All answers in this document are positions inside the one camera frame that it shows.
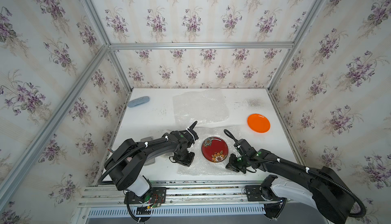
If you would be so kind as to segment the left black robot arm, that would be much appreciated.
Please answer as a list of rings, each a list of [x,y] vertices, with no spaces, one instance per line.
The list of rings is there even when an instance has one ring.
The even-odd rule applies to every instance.
[[[133,139],[125,140],[104,163],[104,172],[97,180],[96,186],[102,185],[106,176],[117,190],[125,193],[124,204],[129,215],[134,221],[144,223],[147,217],[137,217],[131,210],[133,201],[145,203],[154,198],[150,207],[157,204],[158,200],[164,200],[162,195],[153,192],[151,182],[141,176],[140,172],[145,163],[166,153],[173,153],[171,162],[189,167],[195,157],[195,153],[189,148],[199,139],[194,128],[195,121],[185,130],[174,130],[165,133],[162,137],[145,142],[135,142]]]

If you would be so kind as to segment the red floral dinner plate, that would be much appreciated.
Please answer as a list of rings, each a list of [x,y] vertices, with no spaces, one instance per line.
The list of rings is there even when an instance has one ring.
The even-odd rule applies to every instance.
[[[221,163],[227,158],[229,148],[223,139],[219,137],[208,137],[201,145],[201,152],[208,161]]]

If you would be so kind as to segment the bubble wrap around orange plate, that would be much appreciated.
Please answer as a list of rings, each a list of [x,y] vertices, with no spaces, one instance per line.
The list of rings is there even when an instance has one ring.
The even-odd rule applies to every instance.
[[[175,122],[179,126],[220,123],[229,118],[229,108],[221,89],[186,92],[173,97]]]

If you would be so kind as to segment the orange dinner plate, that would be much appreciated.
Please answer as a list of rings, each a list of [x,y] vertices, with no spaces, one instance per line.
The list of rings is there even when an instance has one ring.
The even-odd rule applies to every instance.
[[[269,120],[261,114],[251,114],[247,118],[248,127],[257,133],[266,133],[270,130]]]

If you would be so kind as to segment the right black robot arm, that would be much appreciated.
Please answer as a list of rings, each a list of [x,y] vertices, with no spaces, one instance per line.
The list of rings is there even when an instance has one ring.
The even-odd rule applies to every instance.
[[[234,141],[240,154],[239,157],[231,155],[227,169],[242,173],[261,170],[269,174],[260,186],[264,200],[292,199],[313,206],[334,224],[344,224],[350,217],[366,216],[367,209],[362,200],[333,169],[310,168],[265,149],[256,151],[247,140],[236,139],[227,129],[224,133]]]

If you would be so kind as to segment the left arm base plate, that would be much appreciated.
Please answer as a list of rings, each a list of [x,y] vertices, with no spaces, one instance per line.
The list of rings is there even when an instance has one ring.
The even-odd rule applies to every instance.
[[[138,196],[132,191],[125,192],[124,204],[164,204],[166,202],[166,187],[153,187],[147,191],[143,196]]]

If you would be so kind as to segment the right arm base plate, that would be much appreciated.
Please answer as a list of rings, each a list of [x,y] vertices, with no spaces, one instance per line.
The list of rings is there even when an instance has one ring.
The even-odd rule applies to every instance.
[[[244,188],[244,193],[246,194],[247,200],[249,202],[286,201],[286,198],[278,197],[269,186],[246,185]]]

